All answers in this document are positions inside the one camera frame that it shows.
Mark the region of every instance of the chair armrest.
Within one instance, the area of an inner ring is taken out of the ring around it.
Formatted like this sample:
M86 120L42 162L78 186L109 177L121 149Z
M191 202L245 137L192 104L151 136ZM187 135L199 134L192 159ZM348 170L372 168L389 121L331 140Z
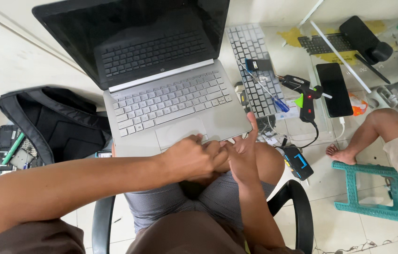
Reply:
M96 201L93 215L93 253L110 253L113 206L116 196Z
M304 188L295 180L289 180L279 192L268 201L268 208L274 216L288 201L293 200L296 215L296 249L311 254L314 242L312 210Z

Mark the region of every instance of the laptop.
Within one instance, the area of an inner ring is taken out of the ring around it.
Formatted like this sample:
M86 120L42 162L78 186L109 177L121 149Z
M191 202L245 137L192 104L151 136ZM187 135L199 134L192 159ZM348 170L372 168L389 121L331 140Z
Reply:
M118 157L252 129L218 60L229 0L66 0L33 15L102 89Z

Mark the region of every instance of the person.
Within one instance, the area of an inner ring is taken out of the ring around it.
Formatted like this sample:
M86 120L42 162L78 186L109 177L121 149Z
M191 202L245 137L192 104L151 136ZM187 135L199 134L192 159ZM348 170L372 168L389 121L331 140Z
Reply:
M191 135L152 157L65 161L0 176L0 253L84 253L83 231L60 217L125 193L134 215L128 253L303 253L286 248L268 205L284 170L280 153L246 139ZM178 182L224 172L187 199Z
M354 165L357 163L355 156L379 136L385 142L383 149L390 156L392 166L398 171L398 112L391 108L371 112L355 131L347 148L339 150L331 144L326 148L326 154L331 159Z

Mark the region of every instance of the checkered shorts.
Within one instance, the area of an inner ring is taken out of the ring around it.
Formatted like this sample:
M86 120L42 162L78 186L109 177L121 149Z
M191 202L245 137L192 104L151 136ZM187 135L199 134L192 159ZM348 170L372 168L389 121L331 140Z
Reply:
M276 186L261 183L265 197L268 198ZM238 184L232 177L231 171L218 177L197 200L188 199L178 183L124 194L133 214L135 233L168 214L180 211L203 211L243 229Z

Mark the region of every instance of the touchpad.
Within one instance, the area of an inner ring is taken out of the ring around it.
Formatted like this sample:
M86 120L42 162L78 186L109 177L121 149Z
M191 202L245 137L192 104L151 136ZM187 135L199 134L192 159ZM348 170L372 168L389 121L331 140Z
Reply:
M202 134L202 141L208 140L207 132L200 118L190 118L175 124L162 127L155 131L160 150L171 147L181 139L190 135Z

